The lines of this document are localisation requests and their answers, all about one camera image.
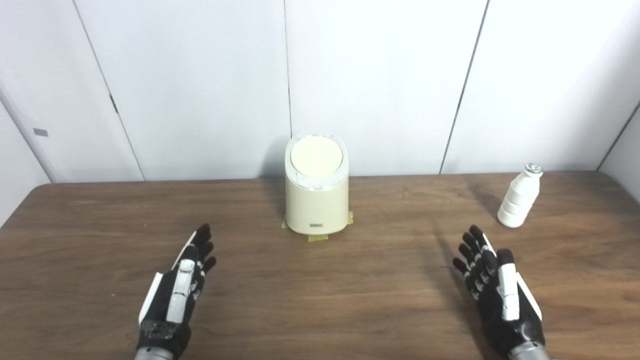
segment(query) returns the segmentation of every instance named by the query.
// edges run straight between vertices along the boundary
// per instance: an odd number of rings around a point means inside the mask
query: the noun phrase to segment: round lid
[[[528,163],[527,166],[524,167],[524,174],[533,178],[541,177],[542,167],[538,164]]]
[[[291,163],[305,176],[325,177],[340,167],[342,150],[332,139],[308,136],[291,149]]]
[[[347,147],[327,131],[307,131],[292,137],[284,165],[289,180],[312,191],[333,188],[349,176]]]

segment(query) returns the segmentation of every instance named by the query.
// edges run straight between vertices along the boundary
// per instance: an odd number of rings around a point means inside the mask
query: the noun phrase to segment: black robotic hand
[[[184,245],[171,270],[156,273],[140,310],[140,338],[136,360],[177,360],[191,338],[189,321],[204,286],[207,272],[216,264],[211,229],[204,224]]]
[[[458,249],[467,260],[453,259],[482,319],[485,338],[512,360],[548,360],[542,313],[508,249],[493,251],[482,230],[472,225]]]

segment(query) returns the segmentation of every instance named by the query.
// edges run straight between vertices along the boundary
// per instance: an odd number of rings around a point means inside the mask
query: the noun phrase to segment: wood grain
[[[545,174],[526,223],[514,174],[356,177],[355,223],[281,229],[280,180],[51,184],[0,230],[0,351],[132,359],[155,271],[209,222],[218,265],[184,359],[497,359],[450,267],[470,224],[509,247],[560,359],[640,355],[640,207],[598,172]]]

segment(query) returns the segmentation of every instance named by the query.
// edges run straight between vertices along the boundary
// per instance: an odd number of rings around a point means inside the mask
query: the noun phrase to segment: masking tape
[[[309,242],[312,243],[314,241],[327,240],[329,235],[309,235]]]
[[[349,211],[349,220],[347,220],[347,225],[351,225],[353,224],[353,211]],[[284,218],[282,219],[282,225],[280,226],[281,229],[288,229],[289,226],[287,225],[287,215],[284,216]],[[329,235],[309,235],[308,237],[308,241],[310,243],[314,242],[314,241],[321,241],[321,240],[327,240],[329,238]]]

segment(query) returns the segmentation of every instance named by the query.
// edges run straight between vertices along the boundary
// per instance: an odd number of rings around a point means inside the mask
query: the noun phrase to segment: white bottle
[[[527,218],[533,202],[540,193],[540,177],[542,167],[529,163],[524,171],[509,185],[507,195],[498,210],[498,220],[504,226],[518,227]]]

